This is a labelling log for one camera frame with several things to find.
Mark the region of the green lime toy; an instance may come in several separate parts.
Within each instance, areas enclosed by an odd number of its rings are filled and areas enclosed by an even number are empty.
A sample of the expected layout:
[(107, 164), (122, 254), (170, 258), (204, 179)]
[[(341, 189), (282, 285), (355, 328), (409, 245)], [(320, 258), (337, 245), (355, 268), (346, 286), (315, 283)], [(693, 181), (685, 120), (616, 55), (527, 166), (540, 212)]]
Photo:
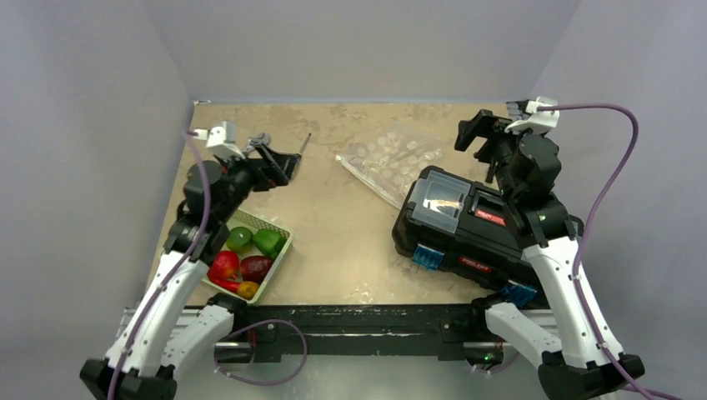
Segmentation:
[(249, 253), (253, 248), (253, 233), (244, 226), (234, 227), (229, 231), (226, 241), (228, 250), (238, 254)]

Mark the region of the clear zip top bag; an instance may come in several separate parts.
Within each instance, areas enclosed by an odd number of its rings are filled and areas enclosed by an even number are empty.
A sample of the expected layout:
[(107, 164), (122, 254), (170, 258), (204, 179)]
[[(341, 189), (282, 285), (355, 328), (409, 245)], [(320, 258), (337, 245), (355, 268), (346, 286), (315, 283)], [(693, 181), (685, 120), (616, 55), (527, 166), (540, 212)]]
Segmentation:
[(401, 208), (421, 171), (443, 155), (443, 141), (432, 133), (394, 124), (350, 144), (335, 159), (387, 203)]

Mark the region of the red apple toy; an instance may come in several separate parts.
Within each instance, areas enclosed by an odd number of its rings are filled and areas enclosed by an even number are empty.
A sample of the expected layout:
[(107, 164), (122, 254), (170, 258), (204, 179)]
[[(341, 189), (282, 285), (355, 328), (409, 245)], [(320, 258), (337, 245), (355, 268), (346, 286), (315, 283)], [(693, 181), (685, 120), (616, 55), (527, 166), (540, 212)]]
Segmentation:
[(240, 259), (238, 254), (224, 250), (216, 255), (208, 271), (208, 278), (215, 280), (235, 280), (238, 277)]

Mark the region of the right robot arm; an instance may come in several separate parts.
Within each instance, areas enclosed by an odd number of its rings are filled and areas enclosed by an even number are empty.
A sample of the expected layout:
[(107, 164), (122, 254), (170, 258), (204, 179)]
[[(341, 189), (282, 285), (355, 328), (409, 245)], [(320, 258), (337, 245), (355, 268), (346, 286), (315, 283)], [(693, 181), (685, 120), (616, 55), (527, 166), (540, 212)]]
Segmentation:
[(506, 226), (540, 281), (557, 331), (548, 332), (510, 301), (470, 313), (469, 331), (512, 345), (534, 365), (550, 399), (591, 399), (634, 384), (644, 364), (615, 338), (584, 274), (579, 250), (587, 233), (575, 229), (554, 195), (561, 163), (547, 128), (481, 110), (459, 123), (454, 147), (464, 151), (475, 138), (484, 139), (476, 158), (494, 171)]

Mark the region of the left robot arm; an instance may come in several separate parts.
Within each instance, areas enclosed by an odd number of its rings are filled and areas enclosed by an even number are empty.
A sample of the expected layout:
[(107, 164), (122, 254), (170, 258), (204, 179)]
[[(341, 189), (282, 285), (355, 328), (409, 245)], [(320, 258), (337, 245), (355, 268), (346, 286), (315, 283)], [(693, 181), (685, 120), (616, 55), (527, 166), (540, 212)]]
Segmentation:
[(226, 243), (228, 220), (250, 193), (288, 185), (302, 158), (262, 143), (251, 148), (258, 157), (228, 150), (212, 161), (195, 158), (153, 281), (105, 356), (88, 359), (79, 373), (94, 398), (172, 399), (194, 356), (222, 338), (253, 338), (264, 325), (248, 323), (245, 302), (217, 295), (184, 330), (173, 331)]

